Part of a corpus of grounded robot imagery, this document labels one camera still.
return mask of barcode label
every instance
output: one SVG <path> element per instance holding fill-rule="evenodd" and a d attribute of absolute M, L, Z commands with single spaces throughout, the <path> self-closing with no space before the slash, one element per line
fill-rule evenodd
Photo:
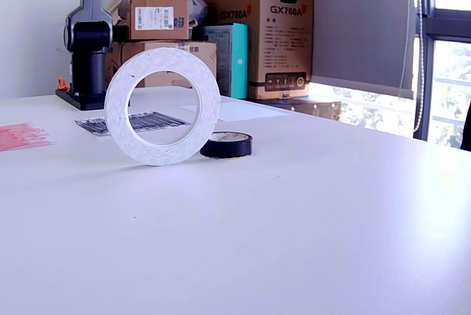
<path fill-rule="evenodd" d="M 173 30 L 173 7 L 136 7 L 135 30 Z"/>

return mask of double-sided tape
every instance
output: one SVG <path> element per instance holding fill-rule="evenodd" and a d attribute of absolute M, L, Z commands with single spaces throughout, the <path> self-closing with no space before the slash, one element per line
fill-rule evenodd
<path fill-rule="evenodd" d="M 196 120 L 189 132 L 172 144 L 143 140 L 128 117 L 127 104 L 135 86 L 160 71 L 185 77 L 198 94 Z M 220 101 L 214 75 L 198 57 L 179 49 L 152 49 L 134 56 L 116 72 L 105 99 L 106 124 L 113 140 L 130 157 L 150 166 L 176 164 L 196 154 L 213 134 Z"/>
<path fill-rule="evenodd" d="M 200 153 L 217 159 L 247 157 L 252 154 L 252 136 L 239 132 L 215 132 Z"/>

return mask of white paper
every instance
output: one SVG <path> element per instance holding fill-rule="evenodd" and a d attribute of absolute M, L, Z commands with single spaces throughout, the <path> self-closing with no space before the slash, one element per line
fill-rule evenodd
<path fill-rule="evenodd" d="M 196 112 L 196 106 L 182 107 L 183 109 Z M 283 116 L 285 113 L 240 102 L 222 103 L 219 108 L 219 120 L 222 121 L 242 121 L 253 118 L 271 118 L 274 116 Z"/>
<path fill-rule="evenodd" d="M 172 30 L 173 7 L 136 7 L 135 30 Z"/>

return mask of pink paper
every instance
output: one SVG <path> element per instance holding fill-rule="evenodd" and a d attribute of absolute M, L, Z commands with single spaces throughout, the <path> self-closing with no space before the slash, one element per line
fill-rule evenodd
<path fill-rule="evenodd" d="M 0 127 L 0 152 L 51 144 L 48 133 L 31 122 Z"/>

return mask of white tape roll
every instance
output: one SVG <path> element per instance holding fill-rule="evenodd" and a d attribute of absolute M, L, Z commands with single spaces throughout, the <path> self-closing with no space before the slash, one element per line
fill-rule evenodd
<path fill-rule="evenodd" d="M 198 93 L 196 120 L 184 137 L 172 144 L 151 144 L 140 138 L 128 119 L 128 102 L 135 86 L 159 71 L 185 77 Z M 198 57 L 179 49 L 142 52 L 116 72 L 105 99 L 106 124 L 118 146 L 130 157 L 150 166 L 176 164 L 196 154 L 214 131 L 221 97 L 211 70 Z"/>

